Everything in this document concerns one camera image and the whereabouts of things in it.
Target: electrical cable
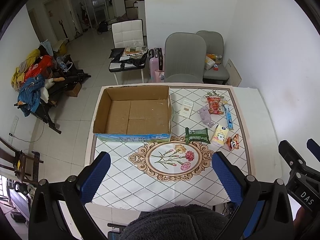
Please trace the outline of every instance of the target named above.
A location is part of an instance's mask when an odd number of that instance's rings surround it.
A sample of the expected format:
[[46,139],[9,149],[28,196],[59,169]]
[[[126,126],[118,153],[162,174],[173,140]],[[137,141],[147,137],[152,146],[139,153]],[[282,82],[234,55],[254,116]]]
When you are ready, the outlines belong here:
[[10,135],[11,137],[14,137],[14,138],[20,140],[20,141],[32,143],[32,142],[37,142],[37,141],[41,138],[41,136],[42,136],[42,134],[43,134],[43,131],[44,131],[44,123],[43,123],[42,133],[40,134],[39,138],[38,138],[36,141],[25,141],[25,140],[22,140],[22,139],[20,139],[20,138],[18,138],[18,137],[15,137],[12,133],[9,133],[9,135]]

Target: ornate oval frame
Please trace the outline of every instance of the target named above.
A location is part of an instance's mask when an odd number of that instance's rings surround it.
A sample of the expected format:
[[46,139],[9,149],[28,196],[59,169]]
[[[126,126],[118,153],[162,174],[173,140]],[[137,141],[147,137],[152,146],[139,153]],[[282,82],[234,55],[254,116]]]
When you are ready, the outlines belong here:
[[176,174],[169,174],[163,171],[159,171],[152,166],[149,157],[151,153],[161,145],[169,143],[185,143],[185,136],[172,136],[170,142],[152,142],[138,149],[138,152],[129,156],[129,160],[138,166],[138,169],[148,174],[150,177],[156,177],[159,181],[178,181],[178,180],[190,180],[194,175],[199,175],[201,171],[210,166],[212,150],[209,150],[207,145],[203,145],[201,142],[190,142],[188,146],[192,147],[199,155],[197,164],[188,171],[183,171]]

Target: white diamond pattern tablecloth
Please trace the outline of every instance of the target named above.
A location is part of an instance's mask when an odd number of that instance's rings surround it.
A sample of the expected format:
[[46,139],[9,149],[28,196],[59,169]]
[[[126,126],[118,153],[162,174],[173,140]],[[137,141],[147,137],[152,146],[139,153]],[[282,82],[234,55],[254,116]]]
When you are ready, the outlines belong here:
[[[207,105],[203,96],[211,91],[207,89],[170,88],[172,106],[175,111],[172,122],[172,135],[185,135],[185,127],[192,130],[206,128],[197,111],[202,106]],[[238,166],[247,175],[246,143],[243,141],[242,131],[231,96],[228,90],[220,89],[215,91],[223,95],[230,104],[234,130],[229,131],[228,136],[232,137],[235,133],[238,133],[240,147],[238,150],[229,151],[227,145],[221,148],[214,144],[208,144],[207,146],[209,150],[214,152],[221,151],[233,165]],[[194,102],[189,119],[179,115],[184,98]],[[225,115],[212,114],[211,118],[215,123],[228,126]],[[209,138],[212,138],[214,129],[215,125],[208,129]],[[211,163],[210,167],[202,171],[200,175],[194,175],[191,180],[178,182],[160,182],[156,178],[152,178],[138,170],[129,161],[129,156],[143,145],[143,143],[133,142],[103,142],[97,138],[95,157],[101,151],[108,152],[112,163],[92,200],[93,203],[121,209],[153,211],[175,205],[189,204],[212,208],[213,205],[230,200],[212,169]]]

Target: green snack bag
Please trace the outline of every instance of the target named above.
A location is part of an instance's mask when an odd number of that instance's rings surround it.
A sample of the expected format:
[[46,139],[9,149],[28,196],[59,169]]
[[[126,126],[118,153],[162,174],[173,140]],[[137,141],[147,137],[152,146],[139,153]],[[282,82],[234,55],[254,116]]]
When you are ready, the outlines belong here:
[[192,141],[210,143],[208,129],[190,130],[186,127],[186,144]]

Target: open cardboard box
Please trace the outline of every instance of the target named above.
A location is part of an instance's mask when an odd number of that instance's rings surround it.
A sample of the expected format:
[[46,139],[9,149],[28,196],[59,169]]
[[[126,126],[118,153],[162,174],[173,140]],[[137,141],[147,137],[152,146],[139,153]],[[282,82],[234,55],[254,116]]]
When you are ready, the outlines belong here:
[[93,133],[103,141],[168,142],[171,120],[168,86],[106,88]]

